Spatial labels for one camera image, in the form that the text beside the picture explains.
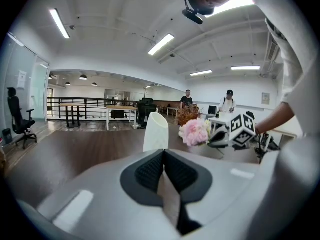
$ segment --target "pink flower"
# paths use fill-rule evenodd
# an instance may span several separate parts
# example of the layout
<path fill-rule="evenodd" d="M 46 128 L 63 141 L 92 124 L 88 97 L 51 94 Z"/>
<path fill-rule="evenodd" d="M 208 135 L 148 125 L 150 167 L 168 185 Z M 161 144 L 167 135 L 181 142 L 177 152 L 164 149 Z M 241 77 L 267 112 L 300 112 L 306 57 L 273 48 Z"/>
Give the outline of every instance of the pink flower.
<path fill-rule="evenodd" d="M 208 141 L 208 126 L 203 120 L 190 120 L 183 128 L 183 143 L 187 144 L 189 147 L 197 146 Z"/>

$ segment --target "black and white cube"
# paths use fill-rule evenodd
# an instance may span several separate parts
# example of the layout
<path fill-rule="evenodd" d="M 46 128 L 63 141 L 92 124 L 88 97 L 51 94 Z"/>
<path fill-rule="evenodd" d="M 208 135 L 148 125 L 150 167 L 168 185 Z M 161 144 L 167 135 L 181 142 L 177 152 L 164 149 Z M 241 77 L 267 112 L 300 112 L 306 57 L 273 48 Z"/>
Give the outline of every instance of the black and white cube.
<path fill-rule="evenodd" d="M 254 120 L 246 115 L 239 114 L 230 122 L 230 141 L 237 146 L 243 147 L 248 141 L 256 136 Z"/>

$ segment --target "white vase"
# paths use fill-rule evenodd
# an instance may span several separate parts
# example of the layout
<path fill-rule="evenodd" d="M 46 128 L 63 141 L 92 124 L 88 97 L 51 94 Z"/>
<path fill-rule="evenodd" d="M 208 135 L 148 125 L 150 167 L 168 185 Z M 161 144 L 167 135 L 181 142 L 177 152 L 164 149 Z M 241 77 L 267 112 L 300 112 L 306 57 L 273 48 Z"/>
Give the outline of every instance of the white vase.
<path fill-rule="evenodd" d="M 159 113 L 150 113 L 146 126 L 143 152 L 150 150 L 164 150 L 169 147 L 169 125 Z"/>

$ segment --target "black metal railing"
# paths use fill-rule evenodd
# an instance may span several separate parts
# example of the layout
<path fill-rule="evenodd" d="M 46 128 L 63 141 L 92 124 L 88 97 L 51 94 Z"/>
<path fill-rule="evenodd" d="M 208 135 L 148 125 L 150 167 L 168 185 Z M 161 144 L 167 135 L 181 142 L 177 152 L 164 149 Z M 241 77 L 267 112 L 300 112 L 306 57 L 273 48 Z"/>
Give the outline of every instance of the black metal railing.
<path fill-rule="evenodd" d="M 107 118 L 106 107 L 108 105 L 137 107 L 137 101 L 105 99 L 105 98 L 85 98 L 85 97 L 47 97 L 48 119 L 66 116 L 66 108 L 59 104 L 82 104 L 79 107 L 79 117 L 83 120 L 93 118 Z"/>

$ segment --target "flower bouquet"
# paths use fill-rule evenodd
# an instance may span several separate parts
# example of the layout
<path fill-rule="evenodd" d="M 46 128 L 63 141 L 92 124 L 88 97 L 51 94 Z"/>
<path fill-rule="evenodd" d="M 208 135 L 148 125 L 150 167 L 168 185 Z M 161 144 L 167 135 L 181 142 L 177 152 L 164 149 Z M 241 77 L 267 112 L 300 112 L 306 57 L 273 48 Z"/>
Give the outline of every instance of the flower bouquet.
<path fill-rule="evenodd" d="M 210 122 L 197 118 L 189 120 L 184 126 L 180 127 L 179 136 L 183 139 L 183 143 L 189 147 L 199 146 L 209 143 L 210 131 Z"/>
<path fill-rule="evenodd" d="M 184 126 L 188 121 L 201 116 L 197 105 L 184 106 L 177 111 L 178 124 Z"/>

